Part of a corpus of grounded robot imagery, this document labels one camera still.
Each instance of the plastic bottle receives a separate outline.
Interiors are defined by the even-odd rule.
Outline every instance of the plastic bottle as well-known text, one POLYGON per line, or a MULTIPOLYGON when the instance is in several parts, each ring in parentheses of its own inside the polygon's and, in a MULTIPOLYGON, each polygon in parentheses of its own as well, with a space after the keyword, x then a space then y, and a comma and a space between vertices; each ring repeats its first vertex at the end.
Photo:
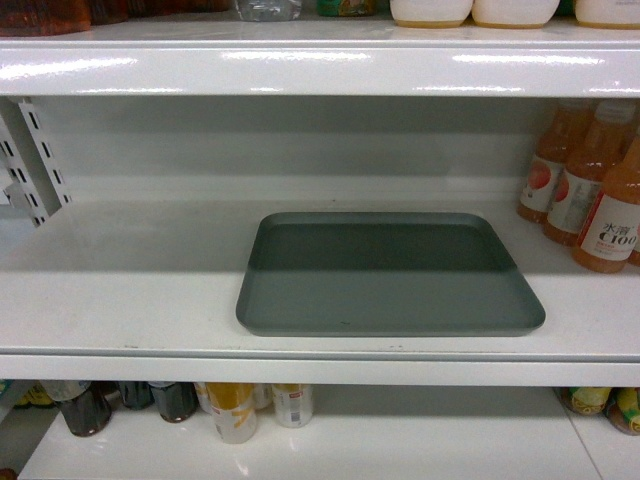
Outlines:
POLYGON ((87 0, 92 25, 110 25, 129 18, 127 0, 87 0))
POLYGON ((318 0, 318 15, 324 17, 364 17, 375 15, 376 0, 318 0))
POLYGON ((629 255, 629 258, 627 259, 627 263, 640 267, 640 242, 636 243, 633 252, 631 252, 631 255, 629 255))
POLYGON ((40 383, 74 435, 94 435, 109 423, 111 407, 96 383, 66 380, 42 380, 40 383))
POLYGON ((224 443, 244 443, 256 431, 258 419, 251 383, 209 383, 213 420, 224 443))
POLYGON ((607 405, 611 387, 572 387, 560 390, 562 403, 580 415, 596 415, 607 405))
POLYGON ((640 136, 622 163, 604 177, 573 247, 573 259, 585 268, 615 273, 624 268, 640 228, 640 136))
POLYGON ((522 218, 536 223, 545 220, 567 157, 589 128, 589 106, 585 99, 558 102, 551 127, 538 140, 527 184, 520 195, 517 211, 522 218))
POLYGON ((207 384, 205 382, 195 382, 193 387, 196 389, 196 395, 198 396, 198 403, 200 408, 208 414, 213 413, 211 407, 211 399, 209 398, 209 392, 207 392, 207 384))
POLYGON ((91 27, 85 0, 2 0, 0 37, 39 37, 91 27))
POLYGON ((131 410, 142 410, 153 403, 151 387, 147 382, 116 382, 122 405, 131 410))
POLYGON ((598 105, 595 121, 584 143, 567 159, 544 234, 562 245, 575 245, 607 171, 623 158, 627 125, 633 121, 635 104, 605 100, 598 105))
POLYGON ((299 428, 313 416, 313 387, 304 383, 275 383, 273 404, 276 420, 287 428, 299 428))
POLYGON ((253 384, 253 402, 256 410, 262 410, 271 405, 271 398, 273 397, 273 391, 271 385, 268 383, 254 383, 253 384))
POLYGON ((640 28, 640 0, 578 0, 578 24, 591 28, 640 28))
POLYGON ((149 382, 160 416, 169 423, 184 422, 193 415, 198 399, 192 383, 149 382))

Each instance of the white metal shelf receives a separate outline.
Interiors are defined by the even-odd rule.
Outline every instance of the white metal shelf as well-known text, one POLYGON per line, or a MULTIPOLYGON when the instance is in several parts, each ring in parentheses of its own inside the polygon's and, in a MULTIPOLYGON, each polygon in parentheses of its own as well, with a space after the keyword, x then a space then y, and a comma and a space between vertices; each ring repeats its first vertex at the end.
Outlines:
POLYGON ((245 23, 191 14, 0 40, 4 95, 634 97, 640 33, 396 27, 389 15, 245 23))
POLYGON ((315 393, 307 426, 285 429, 272 411, 259 412, 256 434, 242 445, 223 444, 203 412, 171 425, 154 407, 120 408, 87 439, 73 437, 58 416, 20 478, 600 479, 550 390, 318 386, 315 393))
POLYGON ((512 202, 85 202, 2 264, 3 376, 424 385, 629 385, 640 269, 605 276, 512 202), (516 338, 258 337, 235 304, 259 221, 290 210, 484 216, 547 312, 516 338), (615 309, 611 306, 624 306, 615 309))

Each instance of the white container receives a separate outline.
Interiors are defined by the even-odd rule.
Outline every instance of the white container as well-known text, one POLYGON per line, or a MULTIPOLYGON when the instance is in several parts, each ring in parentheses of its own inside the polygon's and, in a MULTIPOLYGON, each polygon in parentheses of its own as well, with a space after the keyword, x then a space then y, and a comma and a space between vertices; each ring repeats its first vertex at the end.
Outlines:
POLYGON ((578 0, 575 10, 584 27, 640 28, 640 0, 578 0))
POLYGON ((391 15, 400 27, 458 27, 471 12, 473 0, 391 0, 391 15))
POLYGON ((475 0, 471 14, 481 27, 541 28, 560 0, 475 0))

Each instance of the lower shelf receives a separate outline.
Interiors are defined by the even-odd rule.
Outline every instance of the lower shelf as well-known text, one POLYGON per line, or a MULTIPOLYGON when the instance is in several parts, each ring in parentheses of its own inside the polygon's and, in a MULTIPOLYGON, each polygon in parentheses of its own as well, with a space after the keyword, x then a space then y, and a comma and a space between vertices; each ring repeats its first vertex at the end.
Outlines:
POLYGON ((311 423, 286 429, 267 409, 242 445, 201 411, 172 425, 120 407, 86 439, 58 416, 20 478, 601 480, 551 389, 315 388, 311 423))

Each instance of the orange juice bottle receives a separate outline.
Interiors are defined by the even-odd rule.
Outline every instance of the orange juice bottle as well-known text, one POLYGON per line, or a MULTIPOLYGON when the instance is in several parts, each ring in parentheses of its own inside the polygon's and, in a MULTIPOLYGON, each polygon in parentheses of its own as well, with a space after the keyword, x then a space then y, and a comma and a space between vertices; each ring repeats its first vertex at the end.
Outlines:
POLYGON ((546 218, 567 157, 589 128, 592 118, 589 103, 585 99, 559 101, 551 128, 538 140, 527 184, 520 195, 517 211, 522 218, 536 223, 546 218))
POLYGON ((575 245, 604 175, 622 161, 634 113, 635 104, 629 101, 605 100, 598 105, 584 143, 569 155, 560 176, 544 224, 544 234, 551 240, 575 245))
POLYGON ((624 161, 604 177, 573 258, 602 273, 622 270, 638 241, 640 229, 640 137, 636 136, 624 161))

